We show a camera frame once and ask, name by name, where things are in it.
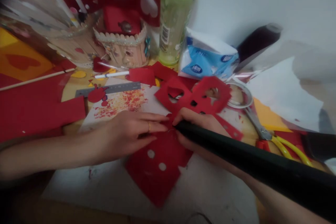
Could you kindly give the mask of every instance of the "metal ruler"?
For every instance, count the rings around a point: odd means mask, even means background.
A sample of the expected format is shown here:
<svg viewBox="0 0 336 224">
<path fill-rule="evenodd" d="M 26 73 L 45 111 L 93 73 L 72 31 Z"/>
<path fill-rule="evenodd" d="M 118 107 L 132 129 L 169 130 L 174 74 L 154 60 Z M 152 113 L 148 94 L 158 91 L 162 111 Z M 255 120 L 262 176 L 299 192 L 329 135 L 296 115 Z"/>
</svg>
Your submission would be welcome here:
<svg viewBox="0 0 336 224">
<path fill-rule="evenodd" d="M 118 92 L 141 89 L 141 84 L 140 82 L 130 82 L 130 83 L 110 85 L 110 86 L 103 86 L 101 88 L 107 88 L 107 87 L 108 89 L 105 90 L 105 93 L 110 94 L 110 93 L 118 93 Z M 95 88 L 79 89 L 76 91 L 75 97 L 78 97 L 78 96 L 87 97 L 89 93 L 94 89 Z"/>
</svg>

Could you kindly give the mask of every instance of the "black handle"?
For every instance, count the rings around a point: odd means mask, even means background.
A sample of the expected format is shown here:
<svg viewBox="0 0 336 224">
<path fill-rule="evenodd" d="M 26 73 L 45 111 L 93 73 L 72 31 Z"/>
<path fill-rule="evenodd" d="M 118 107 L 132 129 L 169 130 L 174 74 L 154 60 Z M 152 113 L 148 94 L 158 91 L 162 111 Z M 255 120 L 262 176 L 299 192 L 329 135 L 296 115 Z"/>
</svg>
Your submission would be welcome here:
<svg viewBox="0 0 336 224">
<path fill-rule="evenodd" d="M 187 121 L 175 126 L 185 137 L 228 161 L 287 198 L 336 222 L 336 177 L 236 141 Z"/>
</svg>

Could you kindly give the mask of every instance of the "yellow scissors handle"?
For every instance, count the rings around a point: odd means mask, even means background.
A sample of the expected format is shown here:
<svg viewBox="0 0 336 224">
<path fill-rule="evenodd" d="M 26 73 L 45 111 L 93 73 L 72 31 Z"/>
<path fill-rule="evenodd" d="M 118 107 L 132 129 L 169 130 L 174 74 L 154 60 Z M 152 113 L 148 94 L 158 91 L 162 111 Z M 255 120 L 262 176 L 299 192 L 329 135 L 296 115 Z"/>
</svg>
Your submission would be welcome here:
<svg viewBox="0 0 336 224">
<path fill-rule="evenodd" d="M 310 167 L 313 167 L 312 163 L 309 161 L 309 159 L 307 158 L 307 156 L 299 149 L 297 148 L 295 145 L 293 145 L 292 143 L 288 142 L 287 140 L 279 137 L 279 136 L 274 136 L 272 138 L 272 142 L 275 143 L 273 141 L 273 139 L 276 139 L 278 143 L 280 143 L 282 145 L 282 147 L 286 150 L 286 152 L 288 152 L 288 150 L 283 146 L 287 145 L 290 149 L 292 149 L 301 159 L 302 163 L 304 163 L 305 165 L 308 165 Z"/>
<path fill-rule="evenodd" d="M 288 152 L 288 150 L 285 148 L 285 146 L 279 141 L 279 139 L 277 137 L 272 137 L 271 141 L 278 147 L 278 149 L 281 151 L 281 153 L 283 154 L 283 156 L 285 158 L 291 159 L 293 160 L 293 157 L 291 156 L 291 154 Z"/>
</svg>

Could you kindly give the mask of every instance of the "green bottle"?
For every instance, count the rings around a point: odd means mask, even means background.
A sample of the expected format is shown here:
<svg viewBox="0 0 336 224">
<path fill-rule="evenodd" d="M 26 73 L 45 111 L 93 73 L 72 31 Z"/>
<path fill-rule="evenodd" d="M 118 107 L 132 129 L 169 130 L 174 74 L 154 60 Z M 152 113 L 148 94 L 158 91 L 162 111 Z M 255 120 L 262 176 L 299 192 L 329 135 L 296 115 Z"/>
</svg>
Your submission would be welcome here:
<svg viewBox="0 0 336 224">
<path fill-rule="evenodd" d="M 174 65 L 179 61 L 185 28 L 195 0 L 161 0 L 159 61 Z"/>
</svg>

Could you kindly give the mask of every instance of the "pencil holder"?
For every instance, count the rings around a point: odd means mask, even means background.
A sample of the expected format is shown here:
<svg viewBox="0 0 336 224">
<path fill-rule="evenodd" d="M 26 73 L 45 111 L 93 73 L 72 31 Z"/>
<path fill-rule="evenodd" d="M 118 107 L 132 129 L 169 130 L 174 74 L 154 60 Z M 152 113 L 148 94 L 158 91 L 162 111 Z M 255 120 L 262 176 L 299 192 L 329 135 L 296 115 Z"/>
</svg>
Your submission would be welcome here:
<svg viewBox="0 0 336 224">
<path fill-rule="evenodd" d="M 101 16 L 93 28 L 97 40 L 104 46 L 110 64 L 125 69 L 146 66 L 149 61 L 149 42 L 146 24 L 141 21 L 141 31 L 135 36 L 103 33 Z"/>
<path fill-rule="evenodd" d="M 93 58 L 104 58 L 105 49 L 99 45 L 93 33 L 93 25 L 97 22 L 94 14 L 89 14 L 80 26 L 71 26 L 68 30 L 36 30 L 50 43 L 48 46 L 58 54 L 69 59 L 81 68 L 92 68 Z"/>
</svg>

